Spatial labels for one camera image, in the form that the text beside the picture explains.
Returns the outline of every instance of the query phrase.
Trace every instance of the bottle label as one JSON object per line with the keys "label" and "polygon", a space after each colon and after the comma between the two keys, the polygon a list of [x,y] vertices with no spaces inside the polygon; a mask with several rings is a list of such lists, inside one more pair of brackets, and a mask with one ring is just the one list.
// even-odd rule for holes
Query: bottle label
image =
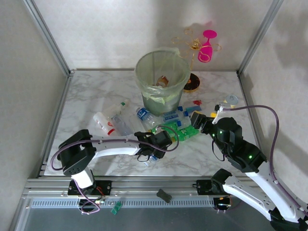
{"label": "bottle label", "polygon": [[168,120],[171,120],[171,119],[174,119],[174,118],[177,118],[177,117],[179,117],[179,115],[178,114],[174,114],[174,115],[166,116],[164,118],[164,120],[168,121]]}
{"label": "bottle label", "polygon": [[154,161],[158,160],[158,158],[157,158],[156,156],[154,156],[154,155],[151,155],[151,158],[152,158]]}
{"label": "bottle label", "polygon": [[138,116],[141,120],[143,120],[143,119],[144,119],[144,116],[145,116],[146,114],[148,114],[148,113],[149,113],[148,110],[146,110],[145,108],[142,108],[142,109],[140,109],[140,110],[137,112],[137,116]]}
{"label": "bottle label", "polygon": [[169,116],[169,115],[172,115],[172,114],[176,114],[176,112],[175,111],[166,112],[166,113],[164,113],[164,116]]}

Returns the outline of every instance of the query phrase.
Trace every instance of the water bottle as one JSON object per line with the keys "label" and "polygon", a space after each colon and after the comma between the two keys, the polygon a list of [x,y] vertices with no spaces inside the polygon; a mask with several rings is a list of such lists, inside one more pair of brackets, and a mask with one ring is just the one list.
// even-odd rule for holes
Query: water bottle
{"label": "water bottle", "polygon": [[134,132],[130,129],[130,127],[125,123],[123,118],[119,115],[115,115],[111,118],[111,122],[120,136],[128,136],[133,134]]}
{"label": "water bottle", "polygon": [[192,124],[191,119],[188,116],[185,116],[181,120],[177,121],[178,130],[187,128],[191,124]]}
{"label": "water bottle", "polygon": [[179,110],[164,113],[163,122],[164,123],[170,123],[170,122],[173,122],[173,121],[182,120],[186,116],[188,116],[188,112],[186,112],[186,111],[182,112],[182,111],[179,111]]}
{"label": "water bottle", "polygon": [[150,165],[154,165],[154,164],[155,164],[156,162],[158,162],[158,161],[159,161],[159,159],[158,159],[156,156],[150,155],[149,160],[148,160],[148,161],[145,161],[144,164],[145,164],[146,166],[150,166]]}
{"label": "water bottle", "polygon": [[147,130],[154,128],[157,125],[163,123],[161,117],[154,116],[151,112],[146,110],[145,108],[137,108],[136,110],[137,116],[142,120],[143,125]]}

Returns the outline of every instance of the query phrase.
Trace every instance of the crushed plastic bottle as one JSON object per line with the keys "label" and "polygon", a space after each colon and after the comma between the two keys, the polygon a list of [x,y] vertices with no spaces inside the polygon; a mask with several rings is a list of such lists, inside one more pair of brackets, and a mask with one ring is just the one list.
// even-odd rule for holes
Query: crushed plastic bottle
{"label": "crushed plastic bottle", "polygon": [[146,110],[145,108],[137,108],[137,117],[142,120],[143,125],[147,130],[156,127],[163,123],[161,117],[154,116],[151,112]]}
{"label": "crushed plastic bottle", "polygon": [[159,161],[159,159],[156,156],[150,155],[149,160],[145,161],[144,164],[146,166],[152,166],[152,165],[156,164],[158,161]]}

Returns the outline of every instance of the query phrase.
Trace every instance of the white marble floor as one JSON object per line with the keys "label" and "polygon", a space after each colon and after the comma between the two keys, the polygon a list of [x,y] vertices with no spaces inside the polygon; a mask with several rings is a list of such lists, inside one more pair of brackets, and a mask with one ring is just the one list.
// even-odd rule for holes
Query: white marble floor
{"label": "white marble floor", "polygon": [[[181,103],[201,99],[203,113],[210,115],[217,102],[227,95],[239,98],[238,106],[244,106],[243,94],[235,72],[194,72],[201,80],[199,89],[193,93],[183,93]],[[81,129],[88,129],[92,135],[103,135],[93,115],[104,108],[130,99],[126,111],[133,115],[137,106],[142,106],[141,93],[138,90],[133,71],[76,71],[74,74],[59,127],[53,142],[45,175],[62,175],[61,171],[50,168],[50,158],[58,146]],[[243,128],[244,139],[255,144],[253,129],[246,110],[229,112]],[[211,148],[212,139],[198,134],[180,143],[177,150],[166,153],[165,157],[153,166],[146,167],[138,162],[136,156],[116,155],[94,159],[89,167],[95,176],[212,176],[220,168],[235,175],[242,175],[228,161],[218,161]],[[222,157],[217,147],[215,153]]]}

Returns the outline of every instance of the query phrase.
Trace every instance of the gray object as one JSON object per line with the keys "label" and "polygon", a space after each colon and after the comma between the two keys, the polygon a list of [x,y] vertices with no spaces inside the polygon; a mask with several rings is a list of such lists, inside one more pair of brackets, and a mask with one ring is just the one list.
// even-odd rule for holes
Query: gray object
{"label": "gray object", "polygon": [[168,193],[165,193],[165,191],[162,189],[158,190],[158,193],[156,194],[156,196],[158,196],[159,198],[162,198],[167,204],[169,204],[172,199],[172,196],[169,195]]}

